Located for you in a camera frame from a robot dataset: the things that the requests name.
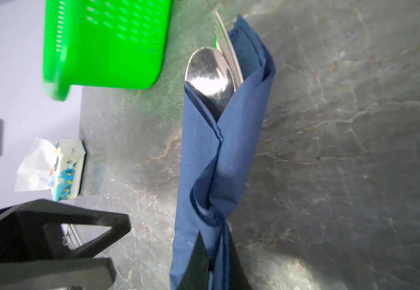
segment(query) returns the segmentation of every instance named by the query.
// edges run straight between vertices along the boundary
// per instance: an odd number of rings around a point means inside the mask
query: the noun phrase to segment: plastic basket
[[[160,73],[171,0],[47,0],[43,82],[145,89]]]

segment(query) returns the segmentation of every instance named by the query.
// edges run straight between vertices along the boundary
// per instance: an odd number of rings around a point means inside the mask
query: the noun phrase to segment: silver spoon
[[[201,47],[190,57],[184,80],[197,89],[197,95],[216,121],[235,92],[230,66],[211,47]]]

